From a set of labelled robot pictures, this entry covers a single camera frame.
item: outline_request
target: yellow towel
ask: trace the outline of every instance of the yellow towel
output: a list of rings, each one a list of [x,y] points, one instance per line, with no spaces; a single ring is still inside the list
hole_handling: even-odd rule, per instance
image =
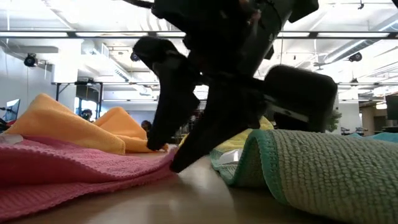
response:
[[[260,129],[261,130],[270,130],[274,129],[273,125],[265,118],[264,116],[261,117],[260,119]],[[229,140],[221,143],[216,147],[216,149],[220,152],[228,152],[234,149],[243,149],[244,143],[246,142],[246,139],[248,138],[249,134],[251,133],[252,129],[246,129],[243,132],[233,136]],[[188,135],[186,135],[181,143],[180,146],[183,144],[184,140],[187,138]]]
[[[145,131],[122,108],[90,123],[45,94],[38,95],[6,133],[48,137],[115,154],[152,152],[146,148]]]
[[[153,152],[146,147],[145,130],[121,107],[110,109],[94,124],[124,141],[126,153]]]

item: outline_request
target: green towel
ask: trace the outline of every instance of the green towel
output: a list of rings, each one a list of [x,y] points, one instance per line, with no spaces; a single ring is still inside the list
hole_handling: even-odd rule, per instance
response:
[[[332,134],[254,130],[228,185],[267,187],[280,203],[348,223],[398,223],[398,144]]]

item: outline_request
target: table surface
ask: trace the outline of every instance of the table surface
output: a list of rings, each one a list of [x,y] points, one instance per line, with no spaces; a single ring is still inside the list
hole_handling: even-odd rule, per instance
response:
[[[13,224],[334,223],[285,207],[266,190],[230,189],[207,157],[178,177],[80,197]]]

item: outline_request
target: towel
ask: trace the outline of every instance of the towel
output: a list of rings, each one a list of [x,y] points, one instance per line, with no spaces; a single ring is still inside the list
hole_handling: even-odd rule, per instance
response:
[[[267,118],[265,118],[264,116],[261,116],[260,119],[260,129],[261,130],[270,130],[270,129],[274,129],[273,125],[271,124],[271,122],[268,121]],[[243,132],[233,136],[232,138],[230,138],[229,140],[221,143],[220,145],[218,145],[216,147],[216,149],[220,152],[228,152],[234,149],[242,149],[244,146],[244,143],[246,141],[246,139],[248,138],[249,134],[253,131],[253,129],[246,129]],[[181,146],[183,144],[183,142],[185,141],[185,139],[188,137],[188,135],[186,135],[182,140],[179,146]]]
[[[388,142],[395,142],[398,143],[398,133],[379,133],[372,136],[362,137],[356,133],[348,135],[354,138],[366,138],[366,139],[375,139],[375,140],[382,140]]]
[[[169,177],[173,156],[119,156],[46,138],[0,143],[0,222]]]
[[[112,108],[90,123],[45,94],[38,95],[6,133],[58,139],[114,154],[153,152],[146,148],[145,131],[124,109]]]
[[[254,130],[229,185],[268,188],[280,203],[346,223],[398,223],[398,144],[301,131]]]

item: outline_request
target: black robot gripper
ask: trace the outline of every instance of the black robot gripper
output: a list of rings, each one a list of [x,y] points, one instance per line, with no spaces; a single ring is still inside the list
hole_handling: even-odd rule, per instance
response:
[[[272,43],[286,21],[316,11],[318,2],[242,2],[155,0],[145,6],[184,32],[183,43],[190,51],[186,57],[171,41],[153,36],[140,38],[134,46],[134,53],[160,81],[149,149],[159,150],[198,108],[195,86],[209,86],[204,114],[170,166],[174,172],[184,170],[241,131],[258,128],[266,109],[275,111],[279,128],[325,131],[337,92],[330,77],[278,65],[269,70],[265,80],[253,78],[263,59],[272,57]]]

